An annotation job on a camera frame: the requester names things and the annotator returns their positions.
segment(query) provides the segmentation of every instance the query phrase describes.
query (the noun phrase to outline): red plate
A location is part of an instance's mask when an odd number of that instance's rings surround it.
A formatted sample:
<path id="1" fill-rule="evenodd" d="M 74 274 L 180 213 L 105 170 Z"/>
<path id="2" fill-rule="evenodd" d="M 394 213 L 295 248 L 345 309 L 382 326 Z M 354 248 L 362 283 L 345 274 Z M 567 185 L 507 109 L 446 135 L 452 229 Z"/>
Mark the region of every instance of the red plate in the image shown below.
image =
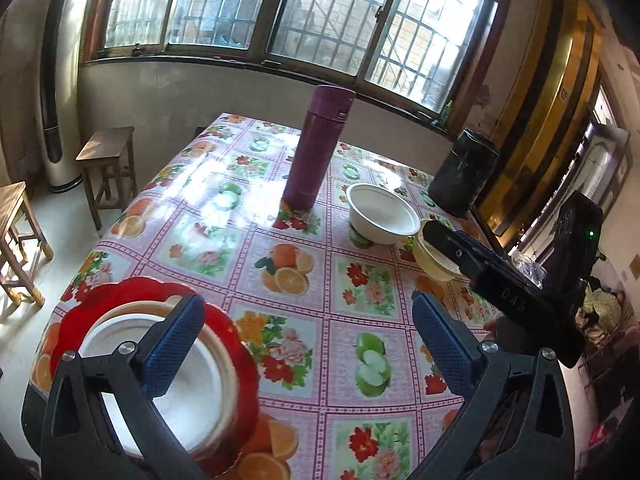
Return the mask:
<path id="1" fill-rule="evenodd" d="M 166 301 L 171 296 L 194 293 L 179 283 L 163 283 L 153 278 L 135 276 L 120 283 L 93 288 L 84 301 L 66 313 L 60 322 L 58 343 L 51 353 L 51 376 L 62 353 L 78 350 L 92 325 L 111 309 L 132 301 Z M 218 307 L 205 304 L 205 323 L 216 333 L 229 352 L 238 374 L 238 418 L 234 430 L 210 456 L 196 457 L 198 465 L 210 476 L 220 475 L 236 461 L 242 446 L 254 434 L 258 417 L 257 367 L 236 330 L 235 324 Z"/>

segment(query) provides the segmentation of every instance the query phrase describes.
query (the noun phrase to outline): floor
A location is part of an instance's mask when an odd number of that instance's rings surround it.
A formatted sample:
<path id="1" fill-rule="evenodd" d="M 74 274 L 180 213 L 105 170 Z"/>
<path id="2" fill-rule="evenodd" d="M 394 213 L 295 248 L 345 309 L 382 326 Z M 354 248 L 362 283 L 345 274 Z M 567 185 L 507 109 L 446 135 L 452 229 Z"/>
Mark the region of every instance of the floor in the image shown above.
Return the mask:
<path id="1" fill-rule="evenodd" d="M 0 433 L 17 456 L 39 460 L 20 425 L 33 356 L 58 298 L 94 248 L 100 233 L 94 228 L 82 186 L 53 195 L 43 184 L 36 189 L 31 205 L 54 250 L 54 258 L 50 262 L 41 258 L 34 274 L 35 284 L 46 298 L 42 308 L 27 302 L 14 308 L 4 292 L 0 292 L 0 368 L 4 371 L 0 378 Z M 104 231 L 117 219 L 119 211 L 101 211 L 100 216 Z M 27 246 L 27 250 L 33 253 L 34 246 Z M 585 379 L 577 366 L 571 370 L 563 367 L 562 371 L 572 405 L 577 460 L 595 424 L 594 399 L 585 392 Z"/>

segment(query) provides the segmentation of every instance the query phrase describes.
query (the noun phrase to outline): window sill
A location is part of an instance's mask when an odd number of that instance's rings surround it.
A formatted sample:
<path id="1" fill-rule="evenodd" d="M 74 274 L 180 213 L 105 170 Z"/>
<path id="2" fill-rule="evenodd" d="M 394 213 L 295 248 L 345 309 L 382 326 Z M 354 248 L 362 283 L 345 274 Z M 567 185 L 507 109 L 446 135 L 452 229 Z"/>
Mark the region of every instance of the window sill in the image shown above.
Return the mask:
<path id="1" fill-rule="evenodd" d="M 172 62 L 172 63 L 193 63 L 193 64 L 202 64 L 202 65 L 215 65 L 215 66 L 223 66 L 227 68 L 239 68 L 244 70 L 254 70 L 256 72 L 265 72 L 272 75 L 277 75 L 281 77 L 288 77 L 291 79 L 295 79 L 296 81 L 300 81 L 303 83 L 308 83 L 311 85 L 319 85 L 319 84 L 335 84 L 329 81 L 324 81 L 315 77 L 307 76 L 298 72 L 291 72 L 289 70 L 283 70 L 281 68 L 270 68 L 267 66 L 263 66 L 261 64 L 248 63 L 245 61 L 235 61 L 228 59 L 215 59 L 210 57 L 196 57 L 196 56 L 166 56 L 166 55 L 142 55 L 135 57 L 106 57 L 103 59 L 85 61 L 80 64 L 83 66 L 93 66 L 93 65 L 102 65 L 102 64 L 110 64 L 110 63 L 123 63 L 123 62 Z M 407 110 L 402 110 L 402 108 L 398 108 L 391 104 L 385 103 L 379 99 L 375 99 L 366 94 L 362 94 L 360 92 L 356 93 L 356 97 L 364 101 L 368 104 L 377 106 L 386 110 L 387 112 L 391 112 L 395 115 L 401 116 L 409 121 L 412 121 L 416 124 L 420 124 L 427 130 L 430 130 L 441 137 L 444 137 L 447 140 L 453 142 L 455 138 L 446 130 L 439 128 L 437 126 L 433 126 L 431 121 L 432 118 L 421 119 L 420 117 L 408 112 Z"/>

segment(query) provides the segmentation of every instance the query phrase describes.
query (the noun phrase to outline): white bowl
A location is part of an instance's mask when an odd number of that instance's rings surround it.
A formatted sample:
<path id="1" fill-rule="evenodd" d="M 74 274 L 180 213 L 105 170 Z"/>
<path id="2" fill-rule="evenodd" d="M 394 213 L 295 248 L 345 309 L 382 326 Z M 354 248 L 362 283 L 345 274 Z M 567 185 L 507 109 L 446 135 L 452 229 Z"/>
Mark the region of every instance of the white bowl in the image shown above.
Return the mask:
<path id="1" fill-rule="evenodd" d="M 89 332 L 79 348 L 82 357 L 111 354 L 124 341 L 139 342 L 161 316 L 123 314 Z M 207 346 L 194 341 L 167 393 L 153 402 L 169 428 L 187 452 L 194 453 L 218 433 L 225 418 L 223 378 Z M 112 394 L 102 394 L 113 428 L 124 451 L 142 457 Z"/>
<path id="2" fill-rule="evenodd" d="M 420 218 L 398 195 L 371 184 L 347 188 L 349 220 L 359 234 L 377 244 L 396 243 L 420 228 Z"/>
<path id="3" fill-rule="evenodd" d="M 164 301 L 143 300 L 122 304 L 100 316 L 88 330 L 88 333 L 91 333 L 105 321 L 125 314 L 151 314 L 152 316 L 165 318 L 181 299 L 181 296 L 171 296 Z M 227 436 L 228 430 L 235 424 L 236 407 L 238 406 L 238 374 L 225 345 L 206 323 L 200 330 L 198 339 L 204 343 L 213 355 L 220 369 L 223 382 L 223 409 L 216 429 L 209 435 L 206 442 L 203 442 L 191 453 L 196 458 L 213 452 Z"/>

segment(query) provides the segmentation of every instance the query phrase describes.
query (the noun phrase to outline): black container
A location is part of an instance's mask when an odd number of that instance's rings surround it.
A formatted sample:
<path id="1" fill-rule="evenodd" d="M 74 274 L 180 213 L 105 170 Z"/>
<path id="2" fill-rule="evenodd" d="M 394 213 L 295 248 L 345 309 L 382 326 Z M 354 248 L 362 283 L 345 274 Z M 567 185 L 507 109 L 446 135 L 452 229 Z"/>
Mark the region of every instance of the black container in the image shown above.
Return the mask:
<path id="1" fill-rule="evenodd" d="M 429 186 L 429 196 L 447 213 L 464 217 L 499 156 L 500 151 L 487 138 L 463 130 Z"/>

